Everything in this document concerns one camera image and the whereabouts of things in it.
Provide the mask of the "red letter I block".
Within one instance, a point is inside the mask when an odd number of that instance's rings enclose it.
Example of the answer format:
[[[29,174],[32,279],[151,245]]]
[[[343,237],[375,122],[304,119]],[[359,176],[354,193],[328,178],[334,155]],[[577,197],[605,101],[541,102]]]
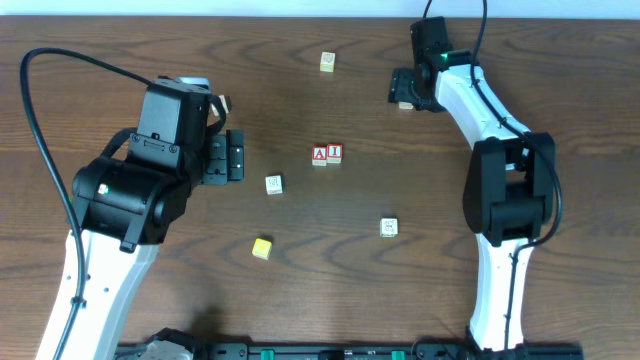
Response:
[[[343,145],[342,144],[328,144],[327,145],[327,162],[329,164],[340,164],[343,159]]]

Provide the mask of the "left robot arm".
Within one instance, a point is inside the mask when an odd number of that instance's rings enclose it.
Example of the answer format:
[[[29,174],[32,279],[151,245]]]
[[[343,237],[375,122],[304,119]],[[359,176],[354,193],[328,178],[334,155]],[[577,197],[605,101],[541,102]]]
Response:
[[[199,185],[244,178],[244,134],[224,127],[228,99],[206,78],[159,77],[140,120],[72,184],[80,234],[66,239],[61,283],[40,359],[108,359],[172,222]]]

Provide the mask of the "blue number 2 block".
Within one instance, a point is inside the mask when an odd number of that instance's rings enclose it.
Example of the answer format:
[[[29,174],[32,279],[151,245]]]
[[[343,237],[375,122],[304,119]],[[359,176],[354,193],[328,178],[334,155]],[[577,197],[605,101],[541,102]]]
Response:
[[[399,102],[398,103],[398,107],[399,107],[399,109],[402,109],[402,110],[413,110],[414,109],[413,104],[411,104],[409,102]]]

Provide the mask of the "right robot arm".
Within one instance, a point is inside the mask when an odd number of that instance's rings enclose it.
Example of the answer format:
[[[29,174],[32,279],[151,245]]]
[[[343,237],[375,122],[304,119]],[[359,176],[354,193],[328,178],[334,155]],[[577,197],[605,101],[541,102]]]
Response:
[[[555,144],[506,110],[473,53],[454,49],[443,17],[413,23],[410,35],[414,66],[394,70],[388,100],[449,113],[471,148],[462,202],[479,264],[469,332],[480,351],[504,355],[524,342],[528,262],[560,209]]]

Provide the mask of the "red letter A block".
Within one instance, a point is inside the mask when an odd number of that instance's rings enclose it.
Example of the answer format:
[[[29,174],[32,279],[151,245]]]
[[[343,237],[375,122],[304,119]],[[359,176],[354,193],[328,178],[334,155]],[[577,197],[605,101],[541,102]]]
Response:
[[[326,166],[327,165],[327,147],[326,146],[314,146],[313,147],[312,165],[313,166]]]

